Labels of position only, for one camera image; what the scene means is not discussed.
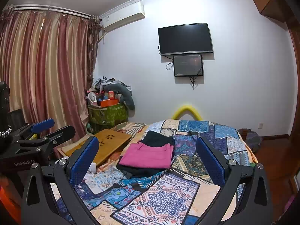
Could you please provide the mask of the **pink pants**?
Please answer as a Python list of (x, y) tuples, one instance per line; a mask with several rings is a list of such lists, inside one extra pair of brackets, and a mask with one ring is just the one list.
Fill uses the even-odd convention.
[(168, 169), (171, 166), (173, 146), (151, 147), (142, 142), (132, 143), (119, 161), (120, 165), (134, 168)]

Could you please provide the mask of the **green fabric storage box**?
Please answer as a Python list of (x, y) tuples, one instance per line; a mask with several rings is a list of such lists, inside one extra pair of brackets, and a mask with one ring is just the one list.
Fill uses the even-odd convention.
[(121, 103), (104, 108), (89, 106), (88, 113), (90, 122), (110, 128), (128, 120), (127, 108)]

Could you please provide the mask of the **wooden lap desk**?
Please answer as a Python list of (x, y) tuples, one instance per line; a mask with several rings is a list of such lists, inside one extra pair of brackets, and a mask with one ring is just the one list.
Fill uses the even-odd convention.
[(95, 135), (85, 135), (73, 145), (64, 146), (62, 152), (70, 157), (77, 150), (83, 149), (83, 161), (95, 163), (96, 166), (104, 163), (117, 149), (127, 144), (131, 135), (114, 130), (102, 130)]

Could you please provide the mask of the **orange box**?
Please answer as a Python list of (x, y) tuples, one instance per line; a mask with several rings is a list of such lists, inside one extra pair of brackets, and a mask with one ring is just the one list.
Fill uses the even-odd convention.
[(107, 100), (97, 101), (98, 106), (100, 106), (102, 108), (114, 106), (114, 105), (117, 105), (118, 103), (119, 103), (118, 99), (107, 99)]

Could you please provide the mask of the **grey neck pillow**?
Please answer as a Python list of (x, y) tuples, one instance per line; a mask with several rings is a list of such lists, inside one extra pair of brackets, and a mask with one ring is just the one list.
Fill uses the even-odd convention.
[(114, 93), (121, 95), (121, 103), (124, 103), (129, 110), (135, 110), (135, 104), (132, 98), (132, 94), (125, 86), (120, 84), (109, 84), (105, 85), (103, 87), (103, 90), (105, 92), (113, 91)]

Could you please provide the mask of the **striped pink curtain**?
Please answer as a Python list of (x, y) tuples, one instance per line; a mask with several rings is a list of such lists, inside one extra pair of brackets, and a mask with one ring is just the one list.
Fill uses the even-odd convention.
[(1, 81), (11, 110), (27, 123), (52, 118), (54, 129), (71, 125), (76, 142), (86, 134), (86, 91), (92, 84), (93, 19), (41, 10), (1, 13)]

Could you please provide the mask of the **blue patchwork bedspread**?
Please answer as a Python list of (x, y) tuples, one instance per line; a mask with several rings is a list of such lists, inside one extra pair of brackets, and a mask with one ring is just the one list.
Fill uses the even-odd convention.
[(220, 190), (196, 152), (204, 137), (228, 160), (249, 166), (256, 161), (235, 128), (210, 121), (167, 119), (144, 127), (124, 148), (158, 153), (173, 145), (168, 169), (125, 166), (121, 159), (87, 173), (75, 191), (99, 224), (195, 224)]

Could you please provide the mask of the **dark teal folded garment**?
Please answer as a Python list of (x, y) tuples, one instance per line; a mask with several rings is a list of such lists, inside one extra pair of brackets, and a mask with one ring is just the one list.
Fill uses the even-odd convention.
[(142, 140), (129, 145), (116, 168), (128, 179), (150, 177), (171, 167), (174, 150), (172, 136), (150, 130)]

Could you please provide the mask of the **yellow foam tube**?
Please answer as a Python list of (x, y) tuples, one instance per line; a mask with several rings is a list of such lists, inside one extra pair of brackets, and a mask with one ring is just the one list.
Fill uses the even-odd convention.
[(191, 105), (183, 105), (179, 107), (172, 115), (172, 119), (178, 120), (185, 114), (192, 116), (195, 120), (202, 121), (203, 118), (200, 113)]

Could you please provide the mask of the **white air conditioner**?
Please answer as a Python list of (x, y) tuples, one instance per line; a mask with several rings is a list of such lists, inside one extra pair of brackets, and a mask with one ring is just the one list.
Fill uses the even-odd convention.
[(141, 2), (111, 10), (101, 16), (102, 32), (111, 32), (145, 17), (144, 5)]

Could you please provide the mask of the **small framed wall screen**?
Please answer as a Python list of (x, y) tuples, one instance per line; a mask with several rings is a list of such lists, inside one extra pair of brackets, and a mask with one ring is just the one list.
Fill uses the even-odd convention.
[(176, 55), (173, 57), (175, 77), (203, 76), (203, 58), (201, 54)]

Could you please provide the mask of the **black wall television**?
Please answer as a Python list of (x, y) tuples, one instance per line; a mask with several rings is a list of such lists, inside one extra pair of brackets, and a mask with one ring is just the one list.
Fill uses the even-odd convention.
[(207, 23), (182, 24), (158, 29), (161, 55), (212, 53)]

